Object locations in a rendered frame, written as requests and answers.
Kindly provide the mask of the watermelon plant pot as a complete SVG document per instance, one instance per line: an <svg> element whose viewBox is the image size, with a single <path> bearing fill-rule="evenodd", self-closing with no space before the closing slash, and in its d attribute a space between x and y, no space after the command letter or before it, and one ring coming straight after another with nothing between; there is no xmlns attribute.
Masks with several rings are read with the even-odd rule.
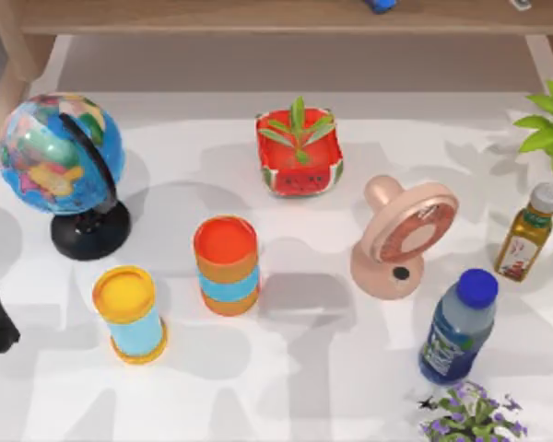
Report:
<svg viewBox="0 0 553 442"><path fill-rule="evenodd" d="M261 172L270 192L312 196L340 180L344 160L330 110L308 107L299 96L287 109L257 115L255 131Z"/></svg>

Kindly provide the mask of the orange and light blue can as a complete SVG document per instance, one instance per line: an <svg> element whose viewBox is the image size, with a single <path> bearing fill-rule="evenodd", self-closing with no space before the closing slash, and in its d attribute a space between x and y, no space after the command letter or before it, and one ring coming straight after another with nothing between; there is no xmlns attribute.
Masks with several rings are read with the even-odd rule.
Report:
<svg viewBox="0 0 553 442"><path fill-rule="evenodd" d="M222 316L238 316L252 308L260 293L253 226L235 215L211 217L195 231L193 247L206 306Z"/></svg>

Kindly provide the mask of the pink desk fan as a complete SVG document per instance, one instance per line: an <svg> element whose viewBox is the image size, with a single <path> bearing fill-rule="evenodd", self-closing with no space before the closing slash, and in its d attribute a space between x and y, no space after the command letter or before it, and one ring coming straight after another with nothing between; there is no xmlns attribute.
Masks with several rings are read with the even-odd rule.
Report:
<svg viewBox="0 0 553 442"><path fill-rule="evenodd" d="M351 251L351 276L372 297L407 297L420 285L423 253L451 227L458 200L439 182L406 189L388 175L371 178L364 196L372 217Z"/></svg>

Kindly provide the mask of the yellow and light blue can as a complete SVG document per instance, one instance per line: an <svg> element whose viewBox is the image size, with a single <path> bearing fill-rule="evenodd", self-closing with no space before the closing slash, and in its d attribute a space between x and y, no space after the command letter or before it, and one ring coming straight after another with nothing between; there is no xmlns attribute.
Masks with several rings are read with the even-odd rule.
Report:
<svg viewBox="0 0 553 442"><path fill-rule="evenodd" d="M168 332L148 272L133 265L111 268L93 286L92 301L107 323L113 350L124 362L147 364L162 354Z"/></svg>

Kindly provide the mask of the wooden shelf unit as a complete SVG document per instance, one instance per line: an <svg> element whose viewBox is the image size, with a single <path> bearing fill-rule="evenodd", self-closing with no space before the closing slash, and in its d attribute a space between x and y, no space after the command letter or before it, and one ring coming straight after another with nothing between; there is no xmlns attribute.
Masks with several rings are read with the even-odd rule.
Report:
<svg viewBox="0 0 553 442"><path fill-rule="evenodd" d="M102 33L545 34L553 0L527 12L510 0L399 0L377 16L366 0L0 0L0 125L49 61L56 36Z"/></svg>

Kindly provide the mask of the blue bottle with blue cap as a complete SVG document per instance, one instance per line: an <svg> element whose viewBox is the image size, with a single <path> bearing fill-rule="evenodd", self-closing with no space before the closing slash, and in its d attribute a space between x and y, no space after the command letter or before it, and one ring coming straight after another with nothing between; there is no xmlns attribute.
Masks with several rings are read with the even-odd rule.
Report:
<svg viewBox="0 0 553 442"><path fill-rule="evenodd" d="M497 279L478 268L464 271L446 291L418 355L425 378L450 385L468 376L492 332L498 293Z"/></svg>

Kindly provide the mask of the blue globe on black stand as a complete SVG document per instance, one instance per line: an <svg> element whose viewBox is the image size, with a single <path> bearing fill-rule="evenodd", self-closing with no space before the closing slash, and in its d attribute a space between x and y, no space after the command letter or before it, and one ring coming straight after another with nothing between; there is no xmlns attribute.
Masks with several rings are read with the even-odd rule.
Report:
<svg viewBox="0 0 553 442"><path fill-rule="evenodd" d="M0 171L18 198L52 214L55 248L76 261L118 250L131 216L117 183L125 164L112 116L77 94L40 94L19 104L0 131Z"/></svg>

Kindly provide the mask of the blue toy car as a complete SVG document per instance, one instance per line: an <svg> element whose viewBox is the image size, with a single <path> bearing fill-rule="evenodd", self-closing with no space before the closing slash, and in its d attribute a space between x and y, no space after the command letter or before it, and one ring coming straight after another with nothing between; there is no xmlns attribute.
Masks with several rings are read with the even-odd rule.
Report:
<svg viewBox="0 0 553 442"><path fill-rule="evenodd" d="M363 0L364 3L374 14L385 14L393 10L397 5L397 0Z"/></svg>

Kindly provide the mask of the yellow bottle with grey cap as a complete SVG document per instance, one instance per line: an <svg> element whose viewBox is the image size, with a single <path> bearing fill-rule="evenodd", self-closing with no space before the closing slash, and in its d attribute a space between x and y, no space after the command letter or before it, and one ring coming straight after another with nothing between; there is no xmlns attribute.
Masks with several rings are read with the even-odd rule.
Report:
<svg viewBox="0 0 553 442"><path fill-rule="evenodd" d="M535 264L553 227L553 184L538 183L528 204L513 219L494 262L494 270L515 282L522 282Z"/></svg>

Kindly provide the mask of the purple flower plant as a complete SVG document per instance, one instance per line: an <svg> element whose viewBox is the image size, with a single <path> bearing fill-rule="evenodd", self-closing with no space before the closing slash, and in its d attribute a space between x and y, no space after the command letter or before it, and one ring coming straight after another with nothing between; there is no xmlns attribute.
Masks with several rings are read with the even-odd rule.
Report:
<svg viewBox="0 0 553 442"><path fill-rule="evenodd" d="M470 380L419 401L418 408L435 413L420 424L428 442L516 442L528 436L527 425L513 418L523 407L511 394L498 400Z"/></svg>

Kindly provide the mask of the bright green leafy plant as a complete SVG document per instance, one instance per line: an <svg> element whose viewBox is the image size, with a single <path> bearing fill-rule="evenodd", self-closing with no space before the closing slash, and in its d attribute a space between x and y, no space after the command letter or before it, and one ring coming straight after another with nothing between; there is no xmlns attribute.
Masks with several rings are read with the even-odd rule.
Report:
<svg viewBox="0 0 553 442"><path fill-rule="evenodd" d="M543 114L530 114L513 123L514 126L531 130L531 133L520 144L521 154L542 151L549 157L553 173L553 80L546 82L547 93L528 95L526 98L534 103Z"/></svg>

